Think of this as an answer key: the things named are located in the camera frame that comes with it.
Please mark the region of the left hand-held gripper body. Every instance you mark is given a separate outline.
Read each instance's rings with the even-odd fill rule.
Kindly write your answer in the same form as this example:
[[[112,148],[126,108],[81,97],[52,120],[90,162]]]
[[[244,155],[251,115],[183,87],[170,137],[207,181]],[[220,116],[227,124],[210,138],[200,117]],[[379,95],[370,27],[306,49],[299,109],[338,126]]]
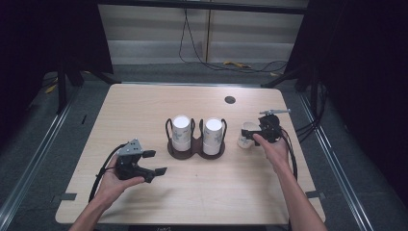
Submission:
[[[128,180],[133,177],[143,177],[146,183],[150,183],[155,175],[155,171],[139,166],[141,153],[145,151],[138,139],[127,142],[117,152],[115,171],[120,180]]]

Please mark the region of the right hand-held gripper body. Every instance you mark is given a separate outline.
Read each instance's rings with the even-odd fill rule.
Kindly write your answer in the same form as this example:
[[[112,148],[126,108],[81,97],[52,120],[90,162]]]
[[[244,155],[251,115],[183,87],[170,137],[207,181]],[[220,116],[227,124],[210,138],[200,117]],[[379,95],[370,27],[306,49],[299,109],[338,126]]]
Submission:
[[[289,113],[291,110],[267,110],[260,112],[259,117],[261,136],[268,142],[277,142],[283,137],[283,128],[277,114]]]

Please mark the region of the dark curtain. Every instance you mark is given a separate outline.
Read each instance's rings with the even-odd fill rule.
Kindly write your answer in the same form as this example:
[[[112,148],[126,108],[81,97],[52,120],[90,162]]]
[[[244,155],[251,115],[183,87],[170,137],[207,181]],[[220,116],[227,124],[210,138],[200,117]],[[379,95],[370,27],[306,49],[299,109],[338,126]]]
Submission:
[[[0,0],[0,137],[17,126],[42,78],[63,67],[111,73],[93,0]]]
[[[408,207],[408,0],[309,0],[290,56]]]

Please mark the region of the black metal stand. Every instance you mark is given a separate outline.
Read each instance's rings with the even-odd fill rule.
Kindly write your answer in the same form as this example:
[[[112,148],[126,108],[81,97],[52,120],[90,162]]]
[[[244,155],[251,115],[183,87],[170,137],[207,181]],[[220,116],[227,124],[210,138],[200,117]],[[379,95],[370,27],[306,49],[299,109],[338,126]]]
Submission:
[[[311,87],[311,110],[314,116],[318,114],[318,88],[319,77],[317,68],[314,65],[302,64],[295,69],[286,71],[284,74],[272,80],[269,83],[262,84],[265,89],[273,89],[284,81],[296,79],[295,90],[304,92],[308,87]]]
[[[90,74],[109,85],[120,84],[119,80],[108,77],[106,74],[89,64],[81,63],[76,60],[61,61],[59,62],[57,69],[59,96],[58,114],[60,114],[67,105],[66,80],[69,80],[71,85],[74,87],[81,87],[85,82],[82,76],[82,72],[85,71],[88,71]]]

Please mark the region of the single white paper cup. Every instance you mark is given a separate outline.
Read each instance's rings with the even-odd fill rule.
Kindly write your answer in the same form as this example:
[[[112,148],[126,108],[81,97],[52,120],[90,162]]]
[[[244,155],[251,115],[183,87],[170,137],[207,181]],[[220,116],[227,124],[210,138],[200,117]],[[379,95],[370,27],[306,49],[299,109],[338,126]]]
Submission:
[[[248,130],[248,131],[260,131],[261,128],[258,124],[254,122],[247,121],[242,125],[242,130]],[[239,134],[238,140],[237,140],[237,145],[240,148],[243,149],[248,149],[254,144],[254,140],[248,139],[242,134]]]

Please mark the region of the dark wooden double cup holder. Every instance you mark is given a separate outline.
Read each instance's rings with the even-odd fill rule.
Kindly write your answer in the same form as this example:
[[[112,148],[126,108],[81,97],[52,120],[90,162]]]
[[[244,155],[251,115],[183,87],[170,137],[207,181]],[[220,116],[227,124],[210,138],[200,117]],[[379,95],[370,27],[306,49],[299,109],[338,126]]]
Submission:
[[[175,159],[177,160],[187,160],[191,158],[193,155],[197,154],[201,158],[207,159],[207,160],[215,160],[220,158],[224,151],[225,151],[225,136],[226,136],[226,131],[227,131],[227,123],[225,119],[221,119],[221,122],[223,124],[222,128],[222,143],[220,146],[220,150],[216,155],[207,155],[203,152],[203,130],[204,130],[204,124],[207,121],[204,121],[201,119],[198,124],[198,130],[199,130],[199,137],[196,138],[194,136],[194,131],[195,131],[195,120],[193,118],[190,118],[191,120],[191,148],[187,151],[177,151],[173,145],[172,145],[172,120],[173,118],[169,118],[166,121],[166,137],[167,137],[167,151],[168,153]]]

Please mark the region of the stack of white paper cups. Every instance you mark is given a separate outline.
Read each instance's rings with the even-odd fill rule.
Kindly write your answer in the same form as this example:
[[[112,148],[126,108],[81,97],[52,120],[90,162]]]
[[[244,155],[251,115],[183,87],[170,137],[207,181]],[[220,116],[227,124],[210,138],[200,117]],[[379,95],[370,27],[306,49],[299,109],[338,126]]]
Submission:
[[[203,152],[207,155],[216,155],[222,143],[223,124],[219,118],[209,118],[204,124]]]
[[[178,115],[172,120],[172,145],[177,151],[191,148],[191,120],[186,115]]]

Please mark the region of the black overhead frame bar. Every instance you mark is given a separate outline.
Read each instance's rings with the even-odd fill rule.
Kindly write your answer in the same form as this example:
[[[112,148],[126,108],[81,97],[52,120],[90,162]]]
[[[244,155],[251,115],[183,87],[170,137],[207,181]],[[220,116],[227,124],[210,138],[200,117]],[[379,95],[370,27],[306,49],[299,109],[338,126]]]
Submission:
[[[246,13],[283,13],[283,14],[306,14],[306,8],[264,6],[233,3],[214,3],[185,0],[93,0],[101,5],[156,7],[172,9],[214,10]]]

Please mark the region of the metal floor rail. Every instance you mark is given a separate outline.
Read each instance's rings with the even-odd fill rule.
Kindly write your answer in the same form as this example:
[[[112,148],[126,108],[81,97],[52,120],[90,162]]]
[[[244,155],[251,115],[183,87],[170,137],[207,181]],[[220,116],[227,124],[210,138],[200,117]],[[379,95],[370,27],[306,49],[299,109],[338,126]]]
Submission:
[[[27,165],[21,177],[16,182],[16,185],[13,187],[13,190],[0,208],[0,231],[6,231],[12,222],[18,207],[20,206],[25,194],[36,177],[40,165],[46,157],[49,148],[61,130],[66,116],[71,109],[71,105],[76,100],[79,91],[79,88],[75,88],[69,96],[68,101],[55,115],[54,120],[47,130],[47,133],[44,135],[30,163]]]
[[[321,125],[314,125],[314,132],[319,141],[320,147],[330,165],[333,174],[339,184],[344,199],[353,215],[360,231],[374,231],[370,219],[351,183],[349,182],[344,169],[333,149],[333,146],[327,138],[325,131]]]

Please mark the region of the person's right hand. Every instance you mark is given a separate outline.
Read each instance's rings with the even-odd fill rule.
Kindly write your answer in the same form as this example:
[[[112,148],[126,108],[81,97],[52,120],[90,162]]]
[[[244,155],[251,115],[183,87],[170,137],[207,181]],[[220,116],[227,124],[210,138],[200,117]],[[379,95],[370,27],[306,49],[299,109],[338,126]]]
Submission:
[[[253,138],[263,147],[267,159],[277,174],[282,173],[284,170],[291,171],[289,165],[289,148],[283,138],[280,138],[274,143],[268,142],[258,134],[255,134]]]

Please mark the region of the person's left hand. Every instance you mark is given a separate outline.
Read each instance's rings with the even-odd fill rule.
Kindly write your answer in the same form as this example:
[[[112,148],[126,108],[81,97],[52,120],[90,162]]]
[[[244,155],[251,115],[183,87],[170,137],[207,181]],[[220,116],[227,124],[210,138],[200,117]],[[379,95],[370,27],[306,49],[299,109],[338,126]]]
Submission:
[[[115,171],[117,156],[114,155],[103,174],[98,191],[92,200],[101,206],[103,210],[110,208],[113,203],[130,187],[144,182],[143,177],[133,177],[128,180],[120,180]]]

